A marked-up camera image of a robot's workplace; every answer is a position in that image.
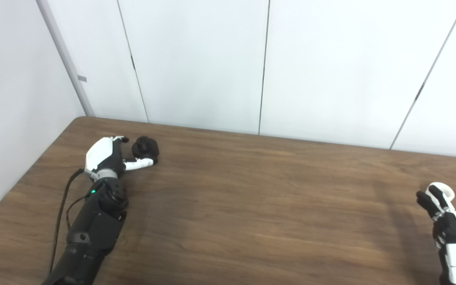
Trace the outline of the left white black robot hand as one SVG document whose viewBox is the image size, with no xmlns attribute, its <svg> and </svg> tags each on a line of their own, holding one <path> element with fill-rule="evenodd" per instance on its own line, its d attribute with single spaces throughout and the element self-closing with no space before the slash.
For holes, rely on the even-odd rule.
<svg viewBox="0 0 456 285">
<path fill-rule="evenodd" d="M 157 141 L 150 137 L 138 137 L 131 146 L 132 157 L 124 158 L 122 146 L 129 142 L 128 137 L 103 137 L 96 141 L 87 151 L 84 170 L 89 173 L 100 173 L 112 170 L 116 175 L 125 171 L 142 169 L 158 163 L 160 154 Z"/>
</svg>

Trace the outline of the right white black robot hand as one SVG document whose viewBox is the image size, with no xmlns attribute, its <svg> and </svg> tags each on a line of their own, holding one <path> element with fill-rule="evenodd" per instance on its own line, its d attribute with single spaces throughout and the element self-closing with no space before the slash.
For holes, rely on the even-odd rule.
<svg viewBox="0 0 456 285">
<path fill-rule="evenodd" d="M 433 182 L 425 191 L 417 191 L 416 202 L 433 221 L 432 237 L 442 267 L 441 285 L 456 285 L 456 208 L 454 190 L 447 184 Z"/>
</svg>

